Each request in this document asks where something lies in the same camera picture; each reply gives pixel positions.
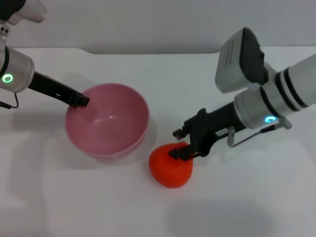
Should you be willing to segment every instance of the black cable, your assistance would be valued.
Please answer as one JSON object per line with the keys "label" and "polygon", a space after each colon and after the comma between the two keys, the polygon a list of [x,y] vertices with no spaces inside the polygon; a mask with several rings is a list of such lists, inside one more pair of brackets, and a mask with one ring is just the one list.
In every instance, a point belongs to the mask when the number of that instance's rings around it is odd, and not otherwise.
{"label": "black cable", "polygon": [[270,126],[268,126],[268,127],[266,127],[266,128],[261,129],[259,132],[256,132],[256,133],[250,135],[249,137],[247,137],[247,138],[241,140],[240,142],[237,142],[237,143],[235,143],[235,144],[230,145],[230,147],[236,147],[236,146],[240,145],[241,143],[244,143],[244,142],[248,141],[249,139],[251,139],[251,138],[253,138],[253,137],[255,137],[255,136],[257,136],[257,135],[259,135],[259,134],[261,134],[261,133],[274,131],[274,130],[276,130],[276,129],[278,129],[278,128],[281,128],[281,126],[278,126],[278,123],[277,123],[277,124],[270,125]]}
{"label": "black cable", "polygon": [[14,93],[14,98],[15,98],[16,106],[11,106],[11,108],[17,109],[19,107],[19,100],[16,93]]}
{"label": "black cable", "polygon": [[18,100],[18,96],[16,93],[14,93],[14,98],[15,98],[15,101],[16,101],[16,106],[12,106],[12,105],[9,105],[5,102],[2,102],[0,101],[0,107],[2,108],[6,108],[6,109],[17,109],[19,107],[19,100]]}

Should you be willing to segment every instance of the status light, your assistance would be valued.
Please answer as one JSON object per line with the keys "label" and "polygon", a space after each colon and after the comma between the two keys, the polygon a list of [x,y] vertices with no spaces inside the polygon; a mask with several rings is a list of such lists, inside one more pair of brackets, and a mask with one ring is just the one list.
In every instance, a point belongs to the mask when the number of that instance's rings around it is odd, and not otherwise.
{"label": "status light", "polygon": [[266,123],[274,122],[277,118],[275,116],[267,116],[265,118]]}
{"label": "status light", "polygon": [[5,74],[2,77],[2,81],[4,83],[9,83],[9,82],[13,81],[13,76],[11,74]]}

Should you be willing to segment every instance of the bowl rim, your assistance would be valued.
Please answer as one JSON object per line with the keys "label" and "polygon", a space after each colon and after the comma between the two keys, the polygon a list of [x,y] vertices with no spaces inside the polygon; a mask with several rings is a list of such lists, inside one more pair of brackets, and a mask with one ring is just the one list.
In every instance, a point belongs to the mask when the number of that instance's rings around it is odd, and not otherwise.
{"label": "bowl rim", "polygon": [[142,100],[145,102],[145,105],[146,105],[146,112],[147,112],[147,124],[146,124],[146,127],[142,133],[142,135],[137,139],[137,141],[135,141],[132,145],[130,145],[129,147],[125,148],[124,150],[122,151],[119,151],[119,152],[116,152],[116,153],[107,153],[107,154],[98,154],[98,153],[91,153],[91,152],[87,152],[85,151],[84,149],[81,149],[79,146],[77,146],[75,144],[75,142],[73,142],[73,140],[71,139],[69,133],[68,133],[68,129],[67,129],[67,126],[66,126],[66,122],[67,122],[67,114],[69,113],[69,108],[71,106],[68,107],[67,111],[66,111],[66,119],[65,119],[65,131],[66,131],[66,134],[67,134],[67,137],[68,139],[71,141],[71,143],[77,148],[79,149],[80,151],[82,151],[83,153],[86,153],[87,155],[90,155],[90,156],[93,156],[93,157],[99,157],[99,158],[102,158],[102,157],[110,157],[110,156],[113,156],[113,157],[119,157],[120,155],[126,153],[126,155],[128,154],[128,151],[131,150],[131,148],[133,148],[136,144],[140,143],[145,135],[147,134],[147,130],[148,130],[148,127],[149,127],[149,123],[150,123],[150,110],[149,110],[149,106],[148,106],[148,103],[147,101],[145,100],[145,98],[143,97],[143,95],[141,93],[139,93],[136,89],[134,89],[133,87],[129,86],[129,85],[125,85],[125,84],[122,84],[122,83],[115,83],[115,82],[109,82],[109,83],[102,83],[102,84],[98,84],[98,85],[95,85],[93,87],[90,87],[88,88],[87,90],[85,90],[84,92],[82,92],[83,94],[85,94],[88,90],[90,89],[93,89],[95,87],[99,87],[99,86],[103,86],[103,85],[119,85],[119,86],[123,86],[123,87],[126,87],[130,90],[133,90],[134,92],[136,92],[141,98]]}

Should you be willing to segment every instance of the red tomato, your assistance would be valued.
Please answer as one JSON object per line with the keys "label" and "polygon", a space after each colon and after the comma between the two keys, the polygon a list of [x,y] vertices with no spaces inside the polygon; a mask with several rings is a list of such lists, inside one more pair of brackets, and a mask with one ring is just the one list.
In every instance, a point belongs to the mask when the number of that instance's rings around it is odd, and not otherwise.
{"label": "red tomato", "polygon": [[168,188],[178,188],[187,183],[193,170],[193,159],[183,161],[169,156],[172,149],[186,146],[186,142],[166,144],[155,149],[149,157],[153,177]]}

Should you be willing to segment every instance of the green led ring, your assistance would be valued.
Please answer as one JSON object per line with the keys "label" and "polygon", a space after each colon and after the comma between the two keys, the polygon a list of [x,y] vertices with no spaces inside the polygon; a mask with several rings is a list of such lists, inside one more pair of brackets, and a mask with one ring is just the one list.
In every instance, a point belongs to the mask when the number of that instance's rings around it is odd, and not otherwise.
{"label": "green led ring", "polygon": [[4,83],[9,83],[9,82],[11,82],[13,80],[13,76],[11,75],[11,74],[5,74],[5,75],[3,75],[3,77],[2,77],[2,81],[4,82]]}

